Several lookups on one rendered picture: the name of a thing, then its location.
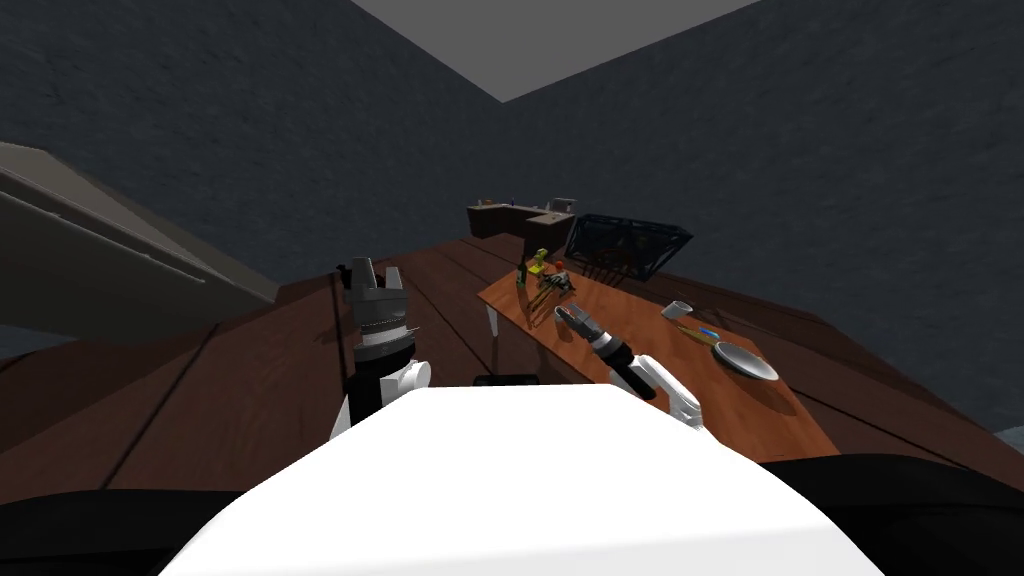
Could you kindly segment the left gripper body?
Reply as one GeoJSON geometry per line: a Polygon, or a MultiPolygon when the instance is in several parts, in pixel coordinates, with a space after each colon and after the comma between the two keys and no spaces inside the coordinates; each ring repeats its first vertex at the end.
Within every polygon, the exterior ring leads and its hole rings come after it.
{"type": "Polygon", "coordinates": [[[370,288],[353,284],[344,291],[344,301],[357,326],[406,320],[408,292],[403,288],[370,288]]]}

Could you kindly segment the dark grey tool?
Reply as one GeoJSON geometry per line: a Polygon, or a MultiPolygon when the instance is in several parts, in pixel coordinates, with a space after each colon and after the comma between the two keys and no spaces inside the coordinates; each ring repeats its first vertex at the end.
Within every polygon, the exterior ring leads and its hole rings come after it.
{"type": "Polygon", "coordinates": [[[554,294],[563,297],[573,292],[574,289],[575,287],[566,272],[543,273],[539,278],[537,293],[529,301],[529,311],[539,308],[554,294]]]}

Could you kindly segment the brown wooden table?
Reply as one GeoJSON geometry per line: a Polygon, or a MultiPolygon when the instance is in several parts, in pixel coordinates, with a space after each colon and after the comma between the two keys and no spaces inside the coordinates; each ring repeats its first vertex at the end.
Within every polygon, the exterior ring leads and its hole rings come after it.
{"type": "MultiPolygon", "coordinates": [[[[738,374],[719,362],[710,346],[681,332],[682,327],[696,329],[696,321],[666,319],[660,306],[589,278],[573,276],[572,283],[575,289],[563,302],[579,304],[634,352],[656,359],[696,398],[705,426],[724,445],[755,462],[837,454],[833,442],[782,380],[738,374]]],[[[508,273],[478,295],[579,374],[593,382],[607,382],[608,368],[581,336],[555,321],[551,301],[536,312],[529,310],[536,292],[534,280],[520,287],[514,273],[508,273]]]]}

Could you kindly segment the brown kitchen counter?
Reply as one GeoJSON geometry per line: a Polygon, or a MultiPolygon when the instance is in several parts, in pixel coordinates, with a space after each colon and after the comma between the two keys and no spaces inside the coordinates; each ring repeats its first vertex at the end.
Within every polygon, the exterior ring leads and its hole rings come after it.
{"type": "Polygon", "coordinates": [[[473,237],[486,239],[508,234],[549,245],[561,245],[568,238],[577,217],[572,213],[512,204],[468,206],[466,215],[473,237]]]}

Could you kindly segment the grey plate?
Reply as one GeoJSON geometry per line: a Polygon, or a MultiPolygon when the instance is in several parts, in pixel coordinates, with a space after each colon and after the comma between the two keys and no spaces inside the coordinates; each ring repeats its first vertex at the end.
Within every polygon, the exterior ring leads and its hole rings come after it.
{"type": "Polygon", "coordinates": [[[780,379],[776,370],[763,358],[741,346],[718,341],[712,346],[712,351],[722,362],[752,378],[765,381],[780,379]]]}

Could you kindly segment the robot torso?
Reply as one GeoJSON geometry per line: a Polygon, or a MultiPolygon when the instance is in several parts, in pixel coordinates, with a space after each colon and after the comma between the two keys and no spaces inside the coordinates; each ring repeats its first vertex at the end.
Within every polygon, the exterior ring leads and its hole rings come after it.
{"type": "Polygon", "coordinates": [[[160,576],[883,576],[759,464],[609,385],[413,390],[160,576]]]}

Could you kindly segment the pale grey slab furniture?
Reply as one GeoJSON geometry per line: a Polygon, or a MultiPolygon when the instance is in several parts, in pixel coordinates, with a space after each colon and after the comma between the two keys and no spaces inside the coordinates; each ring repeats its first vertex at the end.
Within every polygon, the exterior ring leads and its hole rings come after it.
{"type": "Polygon", "coordinates": [[[134,342],[246,315],[276,294],[48,152],[0,142],[0,325],[134,342]]]}

